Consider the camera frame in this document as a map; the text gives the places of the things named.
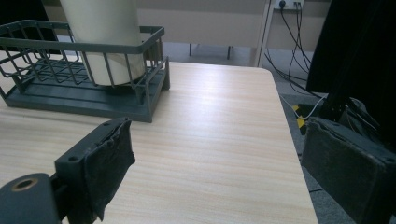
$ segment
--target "white cylinder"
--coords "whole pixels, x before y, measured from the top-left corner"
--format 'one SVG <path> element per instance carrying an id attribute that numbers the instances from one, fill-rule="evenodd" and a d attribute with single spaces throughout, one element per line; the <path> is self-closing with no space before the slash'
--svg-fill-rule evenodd
<path id="1" fill-rule="evenodd" d="M 61 0 L 64 14 L 78 43 L 138 46 L 142 44 L 136 0 Z M 130 81 L 123 54 L 107 54 L 115 85 Z M 94 82 L 111 85 L 102 53 L 87 52 Z M 142 54 L 129 54 L 132 78 L 145 72 Z"/>

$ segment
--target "light wood grain tabletop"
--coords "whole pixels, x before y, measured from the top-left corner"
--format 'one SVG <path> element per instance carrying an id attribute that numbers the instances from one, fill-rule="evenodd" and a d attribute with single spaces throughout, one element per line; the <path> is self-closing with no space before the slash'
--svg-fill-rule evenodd
<path id="1" fill-rule="evenodd" d="M 170 79 L 153 122 L 131 125 L 136 163 L 104 223 L 318 222 L 270 72 L 170 63 Z M 52 175 L 54 161 L 107 120 L 2 100 L 0 186 Z"/>

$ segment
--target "wall socket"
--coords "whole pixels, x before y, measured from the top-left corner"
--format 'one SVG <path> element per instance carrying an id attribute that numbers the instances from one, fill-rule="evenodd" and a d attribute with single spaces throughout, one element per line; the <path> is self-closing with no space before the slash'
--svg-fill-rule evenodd
<path id="1" fill-rule="evenodd" d="M 275 0 L 274 9 L 280 9 L 279 2 L 281 0 Z M 283 10 L 301 10 L 304 5 L 304 0 L 284 0 L 286 5 L 283 7 Z M 294 3 L 300 3 L 301 6 L 296 6 Z"/>

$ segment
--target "wire basket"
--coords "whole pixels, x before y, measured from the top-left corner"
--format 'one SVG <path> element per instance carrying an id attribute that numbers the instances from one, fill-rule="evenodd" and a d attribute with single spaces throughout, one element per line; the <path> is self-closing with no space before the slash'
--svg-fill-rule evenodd
<path id="1" fill-rule="evenodd" d="M 1 25 L 0 36 L 7 37 L 0 37 L 0 72 L 12 78 L 15 86 L 5 92 L 0 83 L 0 93 L 8 106 L 152 122 L 161 91 L 170 88 L 169 60 L 163 57 L 163 27 L 140 26 L 140 32 L 147 37 L 140 46 L 124 46 L 75 43 L 64 22 Z M 67 41 L 45 40 L 45 33 L 66 34 Z M 103 55 L 111 85 L 95 83 L 87 52 Z M 127 62 L 129 83 L 114 84 L 107 58 L 112 53 L 123 55 Z M 145 57 L 145 73 L 136 80 L 128 63 L 133 54 Z"/>

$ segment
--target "power cord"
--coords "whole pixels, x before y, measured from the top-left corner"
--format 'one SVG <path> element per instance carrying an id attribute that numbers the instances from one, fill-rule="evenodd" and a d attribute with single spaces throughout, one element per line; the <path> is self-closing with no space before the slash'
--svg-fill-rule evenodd
<path id="1" fill-rule="evenodd" d="M 272 1 L 270 0 L 269 6 L 268 6 L 268 10 L 267 10 L 267 17 L 266 17 L 266 19 L 265 19 L 264 32 L 265 32 L 265 30 L 266 30 L 267 23 L 268 23 L 268 15 L 269 15 L 269 12 L 270 12 L 271 2 L 272 2 Z M 284 0 L 282 0 L 282 1 L 280 1 L 279 5 L 281 6 L 281 10 L 283 10 L 283 8 L 284 8 L 285 5 L 286 5 L 286 2 L 285 2 Z M 270 56 L 270 53 L 269 53 L 269 50 L 268 50 L 268 49 L 267 49 L 267 53 L 268 53 L 268 55 L 265 54 L 265 53 L 264 53 L 264 55 L 265 55 L 265 57 L 267 58 L 268 62 L 274 67 L 274 69 L 276 70 L 276 72 L 279 73 L 283 78 L 285 78 L 285 77 L 292 77 L 292 78 L 300 79 L 300 80 L 302 80 L 302 81 L 306 81 L 306 79 L 304 79 L 304 78 L 290 76 L 290 73 L 285 74 L 285 73 L 283 73 L 282 71 L 280 71 L 279 69 L 277 69 L 277 68 L 275 67 L 274 63 L 273 63 L 272 60 L 271 60 L 271 56 Z"/>
<path id="2" fill-rule="evenodd" d="M 264 45 L 265 32 L 267 31 L 267 24 L 268 24 L 268 17 L 270 15 L 271 2 L 272 2 L 272 0 L 270 0 L 270 2 L 268 4 L 268 8 L 267 8 L 267 16 L 265 18 L 265 24 L 264 24 L 264 33 L 262 34 L 262 46 Z M 262 46 L 260 47 L 260 55 L 262 55 Z"/>
<path id="3" fill-rule="evenodd" d="M 286 5 L 286 2 L 285 2 L 285 1 L 282 0 L 282 1 L 279 2 L 279 7 L 280 7 L 280 10 L 281 10 L 282 15 L 283 15 L 283 9 L 284 9 L 285 5 Z M 297 48 L 299 48 L 299 49 L 302 48 L 302 45 L 301 45 L 301 35 L 300 35 L 302 18 L 298 19 L 298 17 L 299 17 L 299 14 L 298 14 L 298 13 L 297 13 L 296 15 L 297 15 L 297 27 L 298 27 L 298 31 L 299 31 L 299 32 L 298 32 L 298 35 L 297 35 L 297 40 L 295 41 L 295 42 L 296 42 L 296 46 L 295 46 L 295 48 L 294 48 L 293 55 L 292 55 L 292 58 L 291 58 L 291 61 L 290 61 L 289 72 L 286 74 L 286 73 L 280 71 L 278 68 L 276 68 L 276 66 L 274 65 L 274 63 L 273 63 L 273 61 L 272 61 L 272 59 L 271 59 L 271 55 L 270 55 L 269 49 L 267 49 L 267 53 L 264 53 L 264 55 L 265 55 L 265 57 L 267 58 L 268 62 L 269 62 L 269 63 L 273 66 L 273 68 L 276 70 L 276 72 L 277 72 L 282 78 L 284 78 L 285 80 L 287 80 L 287 81 L 290 83 L 290 86 L 291 86 L 292 89 L 294 89 L 296 92 L 298 92 L 298 93 L 300 93 L 300 94 L 306 94 L 306 93 L 304 93 L 304 92 L 308 92 L 309 94 L 306 94 L 306 95 L 314 95 L 314 96 L 316 96 L 316 97 L 318 97 L 318 98 L 321 98 L 321 96 L 318 96 L 318 95 L 314 94 L 313 92 L 306 91 L 305 87 L 302 87 L 300 84 L 298 84 L 298 83 L 296 83 L 295 81 L 291 80 L 292 78 L 295 78 L 295 79 L 299 79 L 299 80 L 302 80 L 302 81 L 306 81 L 306 79 L 304 79 L 304 78 L 294 77 L 294 76 L 292 76 L 292 75 L 290 74 L 290 73 L 291 73 L 291 65 L 292 65 L 293 61 L 295 61 L 295 62 L 297 62 L 297 64 L 299 64 L 299 62 L 298 62 L 297 59 L 295 58 L 295 52 L 296 52 Z M 300 68 L 303 69 L 303 71 L 305 71 L 306 73 L 308 73 L 306 70 L 304 70 L 304 68 L 303 68 L 300 64 L 299 64 L 299 66 L 300 66 Z M 304 92 L 301 92 L 301 91 L 296 90 L 296 89 L 294 88 L 294 86 L 297 87 L 297 88 L 299 88 L 299 89 L 301 89 L 301 90 L 303 90 Z"/>
<path id="4" fill-rule="evenodd" d="M 302 49 L 302 54 L 303 54 L 303 59 L 304 59 L 304 63 L 305 63 L 306 69 L 309 71 L 309 67 L 310 66 L 306 62 L 306 61 L 309 61 L 309 59 L 306 57 L 306 54 L 305 54 L 305 52 L 303 50 L 303 45 L 301 43 L 301 24 L 302 24 L 302 21 L 303 21 L 303 7 L 301 6 L 301 3 L 298 3 L 298 4 L 294 3 L 294 5 L 296 6 L 296 9 L 297 9 L 297 13 L 296 13 L 296 16 L 297 16 L 297 31 L 298 31 L 297 32 L 297 41 L 299 42 L 300 47 Z M 295 61 L 300 66 L 300 68 L 303 69 L 303 67 L 300 65 L 300 63 L 297 61 L 297 59 L 295 59 Z"/>
<path id="5" fill-rule="evenodd" d="M 292 106 L 291 104 L 289 104 L 289 102 L 288 102 L 283 96 L 281 96 L 281 95 L 279 95 L 279 96 L 280 96 L 280 98 L 281 98 L 291 109 L 293 109 L 294 115 L 297 116 L 297 118 L 300 118 L 300 119 L 309 119 L 309 118 L 312 116 L 312 114 L 315 112 L 315 110 L 317 109 L 319 103 L 320 103 L 322 100 L 324 100 L 324 98 L 326 98 L 327 95 L 328 95 L 328 94 L 325 94 L 324 96 L 322 96 L 322 97 L 320 98 L 320 100 L 318 100 L 318 102 L 315 104 L 315 106 L 314 106 L 314 108 L 311 110 L 311 112 L 310 112 L 307 116 L 305 116 L 305 117 L 302 117 L 301 115 L 297 114 L 297 112 L 293 109 L 293 106 Z"/>
<path id="6" fill-rule="evenodd" d="M 323 189 L 311 189 L 311 190 L 309 190 L 309 193 L 314 193 L 314 192 L 318 192 L 318 191 L 321 191 L 321 190 L 323 190 Z"/>
<path id="7" fill-rule="evenodd" d="M 300 44 L 299 44 L 299 41 L 294 37 L 294 34 L 293 34 L 293 32 L 291 31 L 291 29 L 290 29 L 290 27 L 289 27 L 289 24 L 288 24 L 288 22 L 287 22 L 286 19 L 285 19 L 285 16 L 284 16 L 284 14 L 283 14 L 283 9 L 284 9 L 285 5 L 286 5 L 286 2 L 285 2 L 285 1 L 282 0 L 282 1 L 279 2 L 279 6 L 280 6 L 280 16 L 282 17 L 283 22 L 285 22 L 286 27 L 288 28 L 289 33 L 290 33 L 291 38 L 293 39 L 294 43 L 296 44 L 296 46 L 300 49 L 301 53 L 303 54 L 304 59 L 307 60 L 309 63 L 311 63 L 311 61 L 309 60 L 308 56 L 306 56 L 306 54 L 305 54 L 305 52 L 304 52 L 304 50 L 303 50 L 303 47 L 301 46 L 301 38 L 300 38 Z M 297 6 L 300 6 L 300 11 L 302 12 L 303 9 L 301 8 L 301 4 L 297 4 Z"/>

